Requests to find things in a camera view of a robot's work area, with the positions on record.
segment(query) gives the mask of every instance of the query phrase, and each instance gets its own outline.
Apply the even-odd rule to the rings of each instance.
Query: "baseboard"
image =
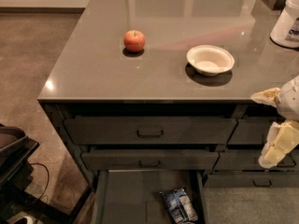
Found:
[[[0,7],[0,13],[74,13],[81,14],[84,7]]]

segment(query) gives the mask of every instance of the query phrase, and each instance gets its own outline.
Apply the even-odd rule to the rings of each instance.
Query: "kitchen island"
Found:
[[[93,223],[170,223],[159,191],[181,186],[201,223],[203,187],[298,187],[297,150],[271,172],[259,166],[268,129],[283,118],[250,100],[298,75],[298,50],[269,38],[279,11],[260,0],[219,1],[86,7],[38,101],[97,191]],[[137,54],[122,42],[132,29],[146,37]],[[198,74],[186,54],[199,45],[228,50],[234,68]]]

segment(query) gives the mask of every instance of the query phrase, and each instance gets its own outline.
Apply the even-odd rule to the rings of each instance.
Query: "label on container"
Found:
[[[292,28],[285,39],[288,41],[299,42],[299,18],[293,23]]]

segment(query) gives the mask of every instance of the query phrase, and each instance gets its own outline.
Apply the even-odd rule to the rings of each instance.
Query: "black cable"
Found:
[[[27,165],[30,165],[30,166],[33,166],[33,165],[42,166],[42,167],[44,167],[46,169],[46,172],[47,172],[47,183],[46,183],[46,187],[45,187],[44,191],[41,193],[41,195],[38,198],[36,198],[35,200],[33,200],[32,202],[29,203],[29,204],[32,205],[32,204],[36,203],[38,200],[40,200],[44,196],[44,194],[45,194],[45,192],[46,192],[46,190],[48,188],[48,184],[49,184],[49,180],[50,180],[50,173],[49,173],[49,169],[47,168],[47,166],[44,165],[44,164],[42,164],[42,163],[34,162],[34,163],[28,163]]]

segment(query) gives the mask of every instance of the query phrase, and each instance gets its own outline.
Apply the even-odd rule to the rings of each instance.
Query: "brown floor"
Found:
[[[41,200],[66,213],[87,185],[36,98],[79,18],[0,13],[0,123],[20,127],[40,143],[29,162],[43,163],[50,171]],[[31,176],[27,190],[37,197],[47,176],[41,166]],[[299,223],[299,189],[205,189],[205,196],[210,223]],[[90,223],[93,197],[76,223]]]

